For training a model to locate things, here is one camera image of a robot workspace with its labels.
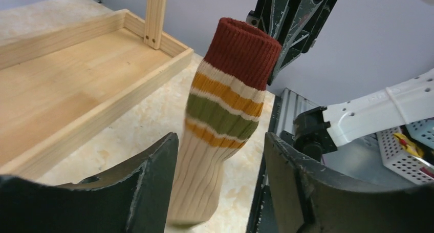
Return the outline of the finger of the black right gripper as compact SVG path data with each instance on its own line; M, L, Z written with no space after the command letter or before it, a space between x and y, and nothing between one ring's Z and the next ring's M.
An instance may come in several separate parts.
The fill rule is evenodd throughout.
M275 4L278 0L257 0L254 10L251 10L246 17L246 23L260 28L268 35L279 37L278 19L274 17Z
M268 34L282 46L268 79L272 85L279 72L313 46L337 0L271 0Z

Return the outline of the white perforated storage basket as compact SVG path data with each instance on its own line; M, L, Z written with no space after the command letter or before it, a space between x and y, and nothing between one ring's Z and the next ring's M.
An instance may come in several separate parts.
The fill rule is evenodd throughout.
M433 149L411 138L406 125L376 135L385 167L414 184L433 182Z

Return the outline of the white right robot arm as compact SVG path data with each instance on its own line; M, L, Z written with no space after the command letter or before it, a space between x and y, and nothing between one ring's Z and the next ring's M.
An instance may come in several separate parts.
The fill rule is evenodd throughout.
M269 76L312 47L337 0L258 0L247 22L277 39L282 51ZM344 103L317 107L293 121L296 150L320 160L325 153L379 131L433 118L433 70Z

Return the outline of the wooden rack base tray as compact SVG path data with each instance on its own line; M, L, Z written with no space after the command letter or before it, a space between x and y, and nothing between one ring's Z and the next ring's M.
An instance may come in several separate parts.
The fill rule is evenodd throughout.
M1 173L37 179L188 66L128 10L1 42Z

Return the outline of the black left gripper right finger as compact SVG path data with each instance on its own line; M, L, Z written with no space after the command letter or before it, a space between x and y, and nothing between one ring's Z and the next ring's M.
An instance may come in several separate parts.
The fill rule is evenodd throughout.
M280 232L433 232L433 184L390 189L360 181L270 132L264 155Z

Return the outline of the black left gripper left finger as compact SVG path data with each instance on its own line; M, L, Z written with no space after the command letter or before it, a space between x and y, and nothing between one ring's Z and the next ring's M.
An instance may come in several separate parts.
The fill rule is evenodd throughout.
M76 184L1 175L1 232L163 232L178 145L168 133Z

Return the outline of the right wooden rack post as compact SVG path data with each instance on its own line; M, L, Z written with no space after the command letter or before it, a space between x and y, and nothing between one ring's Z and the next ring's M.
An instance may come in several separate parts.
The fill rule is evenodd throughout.
M144 42L153 49L158 50L161 44L164 16L167 0L147 0Z

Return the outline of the blue perforated storage basket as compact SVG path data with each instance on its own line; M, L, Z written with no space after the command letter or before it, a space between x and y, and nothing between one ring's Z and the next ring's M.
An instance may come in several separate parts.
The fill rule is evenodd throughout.
M411 138L433 149L433 118L412 122L406 128Z

